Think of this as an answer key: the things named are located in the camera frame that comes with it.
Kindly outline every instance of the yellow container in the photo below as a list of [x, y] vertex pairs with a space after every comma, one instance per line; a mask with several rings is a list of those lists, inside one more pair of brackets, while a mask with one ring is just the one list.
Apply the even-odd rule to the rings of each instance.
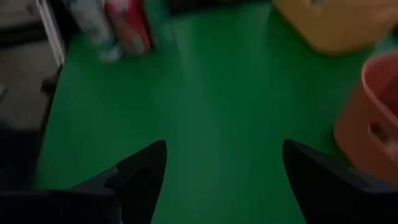
[[274, 0], [318, 52], [340, 54], [376, 43], [398, 23], [396, 0]]

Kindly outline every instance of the plastic bottle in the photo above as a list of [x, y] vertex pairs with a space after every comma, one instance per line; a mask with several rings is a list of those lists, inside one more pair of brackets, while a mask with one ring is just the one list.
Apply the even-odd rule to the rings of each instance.
[[105, 16], [103, 2], [100, 0], [64, 0], [82, 32], [98, 51], [104, 62], [120, 58], [121, 49], [117, 38]]
[[152, 46], [143, 0], [105, 0], [105, 9], [123, 49], [133, 55], [148, 52]]

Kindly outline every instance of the red package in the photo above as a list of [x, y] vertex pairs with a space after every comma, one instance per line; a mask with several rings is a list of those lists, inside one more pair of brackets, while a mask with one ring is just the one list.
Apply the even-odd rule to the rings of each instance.
[[106, 0], [105, 10], [122, 46], [131, 54], [151, 49], [142, 0]]

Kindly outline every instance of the orange basket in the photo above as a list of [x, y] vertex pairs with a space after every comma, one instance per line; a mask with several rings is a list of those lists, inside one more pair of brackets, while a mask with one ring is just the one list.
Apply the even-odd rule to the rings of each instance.
[[334, 133], [355, 167], [398, 186], [398, 52], [365, 64]]
[[382, 39], [398, 22], [396, 0], [274, 0], [318, 52], [340, 54]]

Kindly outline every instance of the orange bucket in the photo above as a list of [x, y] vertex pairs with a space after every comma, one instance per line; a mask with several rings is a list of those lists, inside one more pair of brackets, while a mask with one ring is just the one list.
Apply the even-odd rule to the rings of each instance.
[[398, 52], [366, 62], [334, 134], [355, 167], [398, 186]]
[[372, 45], [398, 22], [396, 0], [273, 0], [318, 52], [340, 54]]

